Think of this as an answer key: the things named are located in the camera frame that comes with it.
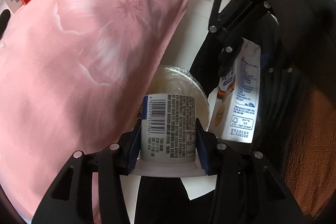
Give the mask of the white blue milk carton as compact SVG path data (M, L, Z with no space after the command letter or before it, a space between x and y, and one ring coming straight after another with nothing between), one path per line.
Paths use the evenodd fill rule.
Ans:
M260 47L244 40L228 73L221 77L209 132L220 139L252 143L260 94Z

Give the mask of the white yogurt cup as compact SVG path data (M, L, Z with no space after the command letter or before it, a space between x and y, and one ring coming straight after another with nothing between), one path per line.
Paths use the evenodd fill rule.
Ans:
M200 177L195 99L177 94L143 98L141 148L133 174L149 177Z

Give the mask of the pink floral bedspread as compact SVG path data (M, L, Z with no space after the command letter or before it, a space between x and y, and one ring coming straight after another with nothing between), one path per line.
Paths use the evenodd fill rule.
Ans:
M31 220L74 151L129 131L189 0L32 0L1 39L1 186Z

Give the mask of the black foam cylinder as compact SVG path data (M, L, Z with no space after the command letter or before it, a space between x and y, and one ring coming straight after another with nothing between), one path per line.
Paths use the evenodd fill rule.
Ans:
M0 16L0 39L3 37L3 34L10 20L10 17L11 17L10 10L8 9L3 10Z

